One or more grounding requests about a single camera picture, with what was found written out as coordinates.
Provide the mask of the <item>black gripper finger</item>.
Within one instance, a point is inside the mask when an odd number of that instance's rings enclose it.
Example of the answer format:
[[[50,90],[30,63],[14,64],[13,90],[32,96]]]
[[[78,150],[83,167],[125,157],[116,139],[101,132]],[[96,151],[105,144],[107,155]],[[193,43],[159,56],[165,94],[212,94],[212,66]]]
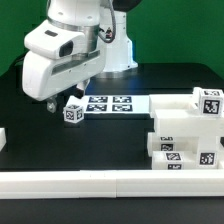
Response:
[[[75,97],[81,99],[85,95],[86,88],[88,87],[90,80],[84,80],[78,83],[75,87]]]
[[[57,101],[56,96],[52,96],[46,100],[47,102],[47,110],[49,112],[55,112],[57,109]]]

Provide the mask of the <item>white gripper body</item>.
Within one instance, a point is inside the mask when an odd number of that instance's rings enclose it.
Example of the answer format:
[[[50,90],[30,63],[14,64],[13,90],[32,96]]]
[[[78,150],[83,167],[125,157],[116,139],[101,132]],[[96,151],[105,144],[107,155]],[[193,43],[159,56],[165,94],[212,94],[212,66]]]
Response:
[[[69,31],[45,20],[26,35],[29,49],[23,62],[22,88],[43,101],[99,74],[105,66],[105,44],[88,48],[87,35]]]

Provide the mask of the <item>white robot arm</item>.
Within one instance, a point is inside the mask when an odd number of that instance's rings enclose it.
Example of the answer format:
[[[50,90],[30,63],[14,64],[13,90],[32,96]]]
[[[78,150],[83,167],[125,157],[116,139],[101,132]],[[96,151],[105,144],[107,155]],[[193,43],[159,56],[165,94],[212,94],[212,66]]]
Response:
[[[83,95],[92,77],[112,77],[138,64],[126,14],[141,0],[47,0],[47,19],[28,33],[23,91],[55,112],[59,93]]]

